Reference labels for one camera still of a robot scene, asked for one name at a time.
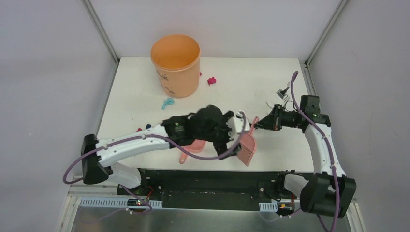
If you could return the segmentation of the pink hand brush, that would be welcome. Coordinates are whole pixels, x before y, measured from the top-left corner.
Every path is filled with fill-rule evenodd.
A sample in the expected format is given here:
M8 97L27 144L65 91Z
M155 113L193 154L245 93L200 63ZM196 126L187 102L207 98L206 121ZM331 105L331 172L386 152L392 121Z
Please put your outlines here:
M253 134L256 130L255 124L258 123L258 121L259 117L256 116L251 124L249 132L242 136L240 141L241 150L236 155L246 166L250 165L252 157L257 150L257 142Z

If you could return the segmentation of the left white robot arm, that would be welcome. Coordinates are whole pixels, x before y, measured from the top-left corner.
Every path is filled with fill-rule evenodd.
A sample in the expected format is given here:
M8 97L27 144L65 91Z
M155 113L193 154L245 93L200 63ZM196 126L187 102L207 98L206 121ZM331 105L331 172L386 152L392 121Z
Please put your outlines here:
M98 139L95 134L88 134L81 149L81 180L86 185L111 181L135 195L143 195L147 182L139 171L121 164L121 160L173 148L198 160L223 160L239 152L240 139L249 130L244 112L223 113L218 107L208 105L195 113L172 116L156 126L122 137ZM196 140L212 143L217 155L200 157L189 152L187 147Z

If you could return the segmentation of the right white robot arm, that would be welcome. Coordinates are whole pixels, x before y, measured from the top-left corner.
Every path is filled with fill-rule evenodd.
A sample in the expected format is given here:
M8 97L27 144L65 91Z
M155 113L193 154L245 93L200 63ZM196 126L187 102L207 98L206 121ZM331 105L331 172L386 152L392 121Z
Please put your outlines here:
M272 190L274 198L296 196L303 212L343 218L355 194L357 184L341 168L331 138L331 122L322 114L320 98L301 97L299 110L285 111L274 105L272 111L256 123L255 128L280 131L284 127L299 128L308 141L314 175L309 180L294 170L280 172Z

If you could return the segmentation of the pink dustpan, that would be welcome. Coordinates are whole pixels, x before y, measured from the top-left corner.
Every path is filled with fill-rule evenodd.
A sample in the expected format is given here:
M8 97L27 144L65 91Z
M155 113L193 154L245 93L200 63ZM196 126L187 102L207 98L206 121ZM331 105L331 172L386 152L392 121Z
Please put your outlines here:
M203 140L195 140L191 145L183 147L185 150L189 151L190 153L196 154L203 151L205 147L206 141ZM179 163L184 164L188 155L184 152L181 153L179 158Z

